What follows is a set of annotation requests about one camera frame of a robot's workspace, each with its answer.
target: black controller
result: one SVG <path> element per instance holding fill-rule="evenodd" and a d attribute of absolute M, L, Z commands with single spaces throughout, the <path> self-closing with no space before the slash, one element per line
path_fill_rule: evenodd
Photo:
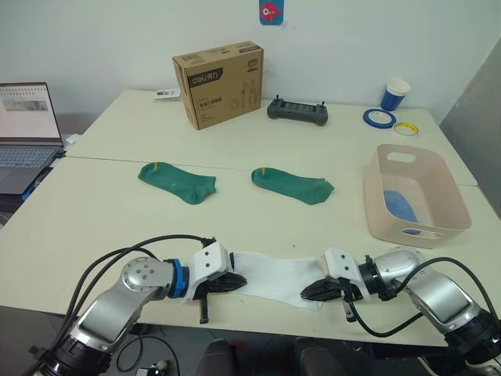
<path fill-rule="evenodd" d="M 324 125 L 329 115 L 324 102 L 313 106 L 311 104 L 286 102 L 276 96 L 268 106 L 267 112 L 271 119 L 287 118 L 294 120 L 310 121 L 317 125 Z"/>

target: blue paper cup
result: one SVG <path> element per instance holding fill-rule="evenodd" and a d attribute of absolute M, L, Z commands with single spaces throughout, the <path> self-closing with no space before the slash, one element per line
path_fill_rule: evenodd
<path fill-rule="evenodd" d="M 410 89 L 411 87 L 407 82 L 396 78 L 391 79 L 386 84 L 380 107 L 386 111 L 394 111 L 404 99 L 405 94 L 410 92 Z"/>

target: laptop screen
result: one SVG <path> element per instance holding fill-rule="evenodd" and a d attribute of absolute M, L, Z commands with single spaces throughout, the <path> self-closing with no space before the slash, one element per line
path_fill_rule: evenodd
<path fill-rule="evenodd" d="M 45 83 L 0 84 L 0 143 L 62 144 Z"/>

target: white table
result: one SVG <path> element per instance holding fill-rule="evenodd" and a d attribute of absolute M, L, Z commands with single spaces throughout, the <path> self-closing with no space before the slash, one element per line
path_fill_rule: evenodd
<path fill-rule="evenodd" d="M 360 261 L 381 255 L 394 244 L 372 237 L 366 224 L 362 179 L 331 171 L 325 177 L 336 190 L 323 204 L 306 205 L 256 187 L 250 173 L 224 168 L 186 167 L 215 175 L 217 193 L 190 205 L 137 178 L 142 163 L 65 158 L 0 231 L 0 305 L 63 313 L 83 269 L 100 255 L 167 233 L 216 236 L 230 251 L 259 251 L 277 258 L 320 256 L 334 245 Z M 501 309 L 499 285 L 500 225 L 476 186 L 460 186 L 472 227 L 428 258 L 447 255 L 466 263 Z M 158 257 L 185 262 L 200 249 L 197 242 L 174 240 L 150 247 Z M 123 263 L 112 268 L 90 298 L 109 288 Z M 473 298 L 481 296 L 454 266 L 446 271 Z M 406 296 L 390 302 L 358 303 L 361 315 L 376 330 L 400 324 L 416 311 Z M 207 327 L 345 338 L 370 342 L 444 345 L 425 320 L 390 338 L 374 338 L 358 324 L 348 324 L 339 302 L 318 312 L 237 294 L 209 296 Z M 198 326 L 198 303 L 151 302 L 141 321 Z"/>
<path fill-rule="evenodd" d="M 68 156 L 247 171 L 269 166 L 311 177 L 331 173 L 361 177 L 378 145 L 399 143 L 440 153 L 456 183 L 477 185 L 427 110 L 395 112 L 398 121 L 419 127 L 416 137 L 370 127 L 362 119 L 369 107 L 327 104 L 329 120 L 319 127 L 268 118 L 268 101 L 260 110 L 197 131 L 182 102 L 157 102 L 153 96 L 153 92 L 123 92 Z"/>

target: green sock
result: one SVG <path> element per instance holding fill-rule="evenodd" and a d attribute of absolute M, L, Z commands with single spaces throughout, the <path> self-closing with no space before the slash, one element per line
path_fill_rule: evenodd
<path fill-rule="evenodd" d="M 216 191 L 214 176 L 190 174 L 164 162 L 153 162 L 144 166 L 138 178 L 175 194 L 188 204 L 199 204 L 205 196 Z"/>
<path fill-rule="evenodd" d="M 324 202 L 334 190 L 324 178 L 302 178 L 269 167 L 253 170 L 251 177 L 256 186 L 297 198 L 310 205 Z"/>

